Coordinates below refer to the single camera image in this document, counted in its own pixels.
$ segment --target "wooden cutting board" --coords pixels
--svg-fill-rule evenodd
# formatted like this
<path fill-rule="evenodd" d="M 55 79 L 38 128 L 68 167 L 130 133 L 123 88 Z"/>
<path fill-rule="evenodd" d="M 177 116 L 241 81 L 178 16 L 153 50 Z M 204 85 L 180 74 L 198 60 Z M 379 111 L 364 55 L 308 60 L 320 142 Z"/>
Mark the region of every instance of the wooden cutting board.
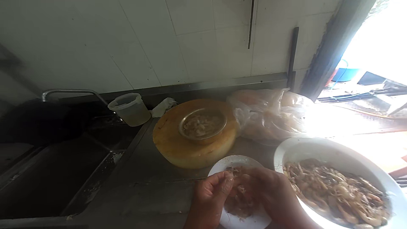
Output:
<path fill-rule="evenodd" d="M 178 124 L 189 113 L 200 108 L 220 109 L 227 116 L 221 137 L 209 145 L 197 145 L 181 136 Z M 233 146 L 237 133 L 237 122 L 232 108 L 225 102 L 196 99 L 170 109 L 157 122 L 153 141 L 158 151 L 172 164 L 188 169 L 199 169 L 215 164 Z"/>

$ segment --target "white bowl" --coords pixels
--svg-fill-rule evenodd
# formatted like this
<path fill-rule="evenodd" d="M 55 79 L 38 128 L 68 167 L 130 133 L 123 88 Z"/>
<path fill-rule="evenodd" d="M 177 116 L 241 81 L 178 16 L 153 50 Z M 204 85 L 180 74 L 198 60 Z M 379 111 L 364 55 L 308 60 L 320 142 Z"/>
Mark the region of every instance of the white bowl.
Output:
<path fill-rule="evenodd" d="M 229 166 L 263 167 L 259 162 L 250 157 L 243 155 L 231 155 L 219 160 L 209 171 L 208 176 L 217 172 L 225 171 Z M 227 229 L 264 229 L 270 224 L 270 222 L 271 218 L 269 215 L 267 215 L 262 206 L 255 211 L 253 215 L 245 219 L 240 219 L 237 216 L 229 214 L 225 208 L 223 208 L 220 220 L 220 224 Z"/>
<path fill-rule="evenodd" d="M 370 181 L 377 189 L 389 196 L 392 217 L 386 226 L 380 229 L 399 229 L 407 227 L 407 199 L 399 185 L 386 172 L 358 152 L 339 143 L 322 138 L 290 138 L 282 142 L 274 154 L 274 169 L 283 172 L 286 162 L 300 162 L 304 159 L 315 158 L 329 162 L 341 171 L 360 175 Z M 329 229 L 345 229 L 318 215 L 314 210 L 300 203 L 307 214 L 321 227 Z"/>

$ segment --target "faucet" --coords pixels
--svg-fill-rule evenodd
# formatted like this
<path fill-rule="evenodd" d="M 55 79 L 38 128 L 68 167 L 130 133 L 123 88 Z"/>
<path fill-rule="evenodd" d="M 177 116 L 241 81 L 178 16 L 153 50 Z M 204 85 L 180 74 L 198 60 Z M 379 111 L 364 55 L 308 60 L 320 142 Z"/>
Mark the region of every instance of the faucet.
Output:
<path fill-rule="evenodd" d="M 47 97 L 49 94 L 55 93 L 55 92 L 62 92 L 62 93 L 91 93 L 94 94 L 98 97 L 98 99 L 100 101 L 102 101 L 106 106 L 108 105 L 108 103 L 106 102 L 106 100 L 104 100 L 101 95 L 99 93 L 97 93 L 94 90 L 81 90 L 81 89 L 50 89 L 50 90 L 46 90 L 42 93 L 41 99 L 43 102 L 47 102 Z M 116 112 L 113 111 L 113 113 L 115 114 L 116 118 L 122 122 L 123 120 L 116 114 Z"/>

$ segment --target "hand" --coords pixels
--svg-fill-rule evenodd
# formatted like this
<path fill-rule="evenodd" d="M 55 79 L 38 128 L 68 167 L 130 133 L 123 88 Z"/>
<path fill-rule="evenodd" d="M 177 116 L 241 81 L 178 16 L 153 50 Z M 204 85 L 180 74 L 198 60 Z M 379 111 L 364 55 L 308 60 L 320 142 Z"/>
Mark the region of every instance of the hand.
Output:
<path fill-rule="evenodd" d="M 243 186 L 263 204 L 271 219 L 285 228 L 320 228 L 303 210 L 288 178 L 266 168 L 245 170 Z"/>
<path fill-rule="evenodd" d="M 198 182 L 184 229 L 217 228 L 232 187 L 233 175 L 227 171 L 215 173 Z"/>

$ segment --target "food in bowl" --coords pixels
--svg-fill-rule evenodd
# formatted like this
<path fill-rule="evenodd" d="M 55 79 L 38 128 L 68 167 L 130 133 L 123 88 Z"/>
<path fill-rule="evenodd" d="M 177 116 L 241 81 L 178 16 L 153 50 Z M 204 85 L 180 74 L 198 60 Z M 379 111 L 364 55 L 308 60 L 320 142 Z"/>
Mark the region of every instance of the food in bowl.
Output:
<path fill-rule="evenodd" d="M 243 166 L 226 168 L 226 171 L 233 174 L 234 183 L 224 205 L 228 213 L 241 219 L 251 216 L 257 207 L 257 202 L 253 199 L 252 194 L 243 187 L 240 181 L 243 170 Z"/>
<path fill-rule="evenodd" d="M 287 162 L 283 170 L 298 198 L 319 215 L 356 229 L 387 224 L 387 197 L 364 178 L 316 159 Z"/>
<path fill-rule="evenodd" d="M 216 110 L 200 109 L 188 115 L 182 123 L 184 134 L 189 138 L 205 138 L 224 127 L 224 116 Z"/>

